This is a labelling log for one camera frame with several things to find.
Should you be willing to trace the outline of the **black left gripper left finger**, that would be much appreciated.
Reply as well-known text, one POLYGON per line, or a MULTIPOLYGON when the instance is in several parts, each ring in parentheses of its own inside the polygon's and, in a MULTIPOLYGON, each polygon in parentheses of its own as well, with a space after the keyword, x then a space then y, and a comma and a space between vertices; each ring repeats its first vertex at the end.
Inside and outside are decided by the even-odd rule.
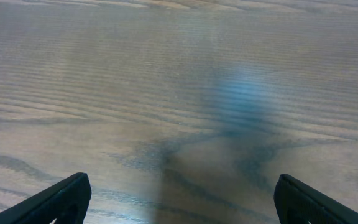
POLYGON ((78 172, 0 212, 0 224, 83 224, 90 199, 88 175, 78 172))

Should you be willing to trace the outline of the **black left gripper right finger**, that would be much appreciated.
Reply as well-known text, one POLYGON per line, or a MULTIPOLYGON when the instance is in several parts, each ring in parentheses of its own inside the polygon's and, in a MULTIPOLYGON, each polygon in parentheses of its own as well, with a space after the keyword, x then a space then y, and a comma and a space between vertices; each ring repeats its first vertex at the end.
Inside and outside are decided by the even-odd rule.
POLYGON ((358 213, 302 181, 282 174, 273 200, 281 224, 358 224, 358 213))

